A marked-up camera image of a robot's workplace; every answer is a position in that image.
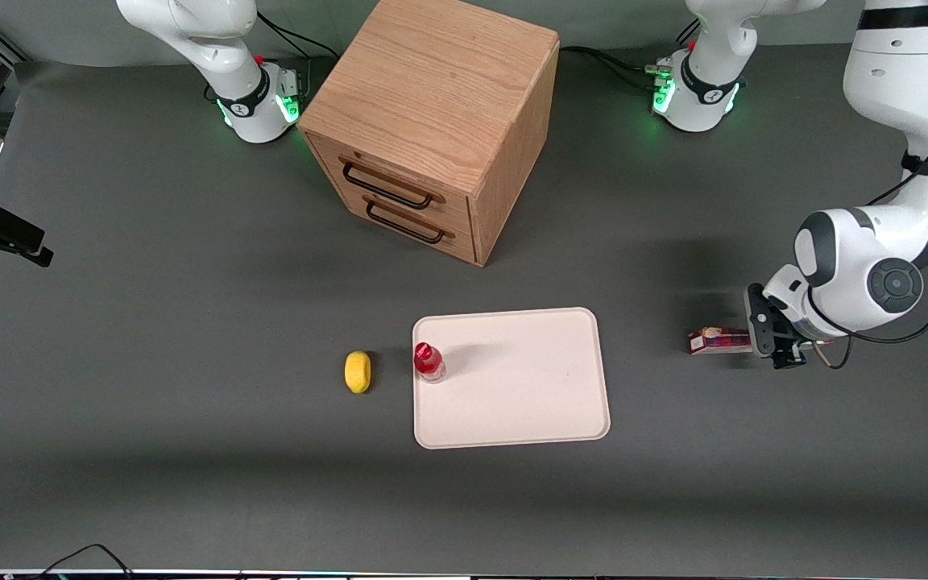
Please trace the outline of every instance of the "drawer handle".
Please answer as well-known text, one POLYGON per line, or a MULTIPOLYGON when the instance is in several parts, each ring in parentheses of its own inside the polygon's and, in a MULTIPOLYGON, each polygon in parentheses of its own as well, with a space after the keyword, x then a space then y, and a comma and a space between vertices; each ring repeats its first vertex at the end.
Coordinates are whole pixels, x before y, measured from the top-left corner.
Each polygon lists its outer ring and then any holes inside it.
POLYGON ((383 190, 383 188, 380 188, 379 186, 372 186, 372 184, 367 183, 367 181, 358 180, 357 177, 351 176, 350 175, 351 169, 353 169, 353 163, 350 163, 349 161, 346 161, 346 165, 342 166, 342 176, 345 177, 346 180, 349 181, 351 184, 354 184, 354 186, 357 186, 357 187, 365 188, 367 191, 380 195, 382 197, 387 197, 394 202, 402 203, 402 205, 406 205, 410 209, 428 208, 428 204, 432 202, 432 194, 426 195, 424 201, 422 201, 421 203, 417 203, 415 201, 410 201, 408 198, 405 198, 401 195, 396 195, 391 191, 383 190))
POLYGON ((439 230, 439 234, 436 235, 435 238, 428 238, 427 235, 418 234, 416 231, 413 231, 412 229, 408 227, 402 227, 401 225, 397 224, 394 221, 384 219, 384 217, 382 216, 376 216, 375 213, 371 212, 371 210, 374 208, 375 208, 375 203, 373 201, 368 201, 367 202, 367 216, 369 218, 371 218, 372 220, 375 220, 376 222, 379 222, 379 224, 389 226, 393 228, 394 230, 401 232, 401 234, 407 234, 410 236, 410 238, 420 239, 421 242, 433 243, 434 245, 434 243, 439 243, 442 240, 443 235, 446 235, 445 231, 439 230))

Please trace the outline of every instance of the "red bottle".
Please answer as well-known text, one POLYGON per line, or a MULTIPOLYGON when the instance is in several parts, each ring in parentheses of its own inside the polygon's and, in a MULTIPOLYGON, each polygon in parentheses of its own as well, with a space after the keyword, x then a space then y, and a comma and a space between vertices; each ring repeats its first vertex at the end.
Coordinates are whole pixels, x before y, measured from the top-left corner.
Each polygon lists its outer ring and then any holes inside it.
POLYGON ((446 376, 446 363, 442 361, 442 353, 427 342, 418 342, 413 349, 413 367, 417 369, 420 377, 429 383, 438 383, 446 376))

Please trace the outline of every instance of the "white tray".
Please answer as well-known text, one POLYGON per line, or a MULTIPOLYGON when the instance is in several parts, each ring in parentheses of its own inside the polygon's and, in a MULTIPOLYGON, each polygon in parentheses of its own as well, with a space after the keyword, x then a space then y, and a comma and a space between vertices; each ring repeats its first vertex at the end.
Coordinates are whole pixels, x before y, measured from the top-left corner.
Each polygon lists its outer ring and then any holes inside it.
POLYGON ((428 449, 596 440, 611 428, 596 316, 542 309, 431 316, 413 326, 446 363, 413 374, 413 436, 428 449))

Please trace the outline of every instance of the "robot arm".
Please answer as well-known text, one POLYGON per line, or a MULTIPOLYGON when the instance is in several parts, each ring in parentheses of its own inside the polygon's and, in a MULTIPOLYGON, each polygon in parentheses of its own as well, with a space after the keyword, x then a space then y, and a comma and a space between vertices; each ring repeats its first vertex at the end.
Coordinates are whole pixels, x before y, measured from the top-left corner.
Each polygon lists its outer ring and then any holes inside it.
POLYGON ((684 131, 698 133, 714 128, 732 109, 738 77, 757 48, 758 30, 751 19, 795 15, 825 3, 826 0, 686 0, 686 7, 700 19, 700 36, 693 51, 680 48, 658 60, 659 66, 671 69, 671 81, 652 111, 684 131))
POLYGON ((763 288, 748 289, 752 335, 765 338, 755 344, 761 356, 789 363, 797 358, 790 339, 858 334, 900 318, 922 296, 921 270, 928 265, 928 18, 910 23, 922 10, 928 14, 928 0, 867 0, 843 76, 844 95, 859 114, 905 132, 901 187, 884 205, 807 217, 794 239, 797 264, 782 267, 763 288), (888 19, 891 10, 899 11, 897 18, 888 19), (777 329, 783 338, 769 341, 777 329))
POLYGON ((299 117, 295 71, 258 63, 242 37, 257 19, 255 0, 117 0, 135 28, 188 59, 217 93, 236 135, 250 143, 280 137, 299 117))

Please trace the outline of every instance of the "wooden drawer cabinet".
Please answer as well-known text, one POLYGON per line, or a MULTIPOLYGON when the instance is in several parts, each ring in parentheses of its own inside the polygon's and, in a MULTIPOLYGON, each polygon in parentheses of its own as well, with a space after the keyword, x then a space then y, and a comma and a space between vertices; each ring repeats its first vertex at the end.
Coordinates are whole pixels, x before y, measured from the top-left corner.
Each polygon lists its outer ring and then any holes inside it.
POLYGON ((299 121, 351 213, 485 265, 546 140, 557 33, 382 0, 299 121))

